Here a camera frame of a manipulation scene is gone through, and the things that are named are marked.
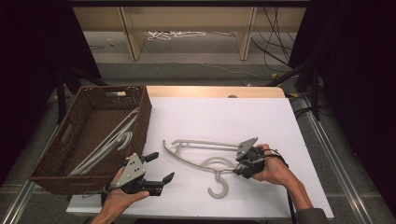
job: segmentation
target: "human hand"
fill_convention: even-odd
[[[260,144],[263,150],[270,149],[267,144]],[[265,150],[264,155],[273,154],[271,150]],[[282,185],[290,194],[297,211],[312,208],[313,205],[306,193],[304,184],[294,175],[286,164],[277,157],[265,158],[264,169],[253,175],[253,178],[259,181],[267,181],[272,184]]]
[[[120,178],[123,169],[124,167],[117,171],[116,175],[113,178],[113,182],[116,182]],[[148,191],[140,191],[136,194],[127,194],[124,193],[122,189],[113,189],[108,193],[102,210],[100,211],[99,215],[92,221],[92,223],[112,223],[132,203],[140,201],[148,196]]]

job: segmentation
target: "wicker basket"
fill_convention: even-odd
[[[138,106],[130,145],[124,150],[113,150],[87,175],[68,176]],[[146,87],[81,88],[29,179],[53,194],[102,189],[126,157],[141,155],[150,112]]]

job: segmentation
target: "sleeve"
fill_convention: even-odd
[[[299,224],[328,224],[324,211],[320,208],[308,208],[295,213]]]

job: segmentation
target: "white table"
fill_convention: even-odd
[[[207,188],[215,192],[222,189],[214,173],[197,169],[163,148],[163,140],[169,146],[176,139],[238,144],[259,137],[258,143],[268,143],[271,148],[278,149],[290,169],[305,184],[313,205],[322,208],[326,217],[333,218],[288,99],[151,96],[150,100],[153,107],[143,154],[158,151],[160,157],[144,164],[147,170],[145,178],[161,180],[171,172],[175,172],[175,177],[164,187],[162,196],[148,197],[134,203],[125,211],[125,216],[254,220],[290,218],[287,193],[283,187],[223,173],[221,177],[227,181],[229,192],[222,199],[214,199],[207,193]],[[196,162],[213,155],[234,161],[235,153],[183,149],[180,155]],[[82,199],[80,195],[75,195],[67,212],[94,216],[100,209],[99,196]]]

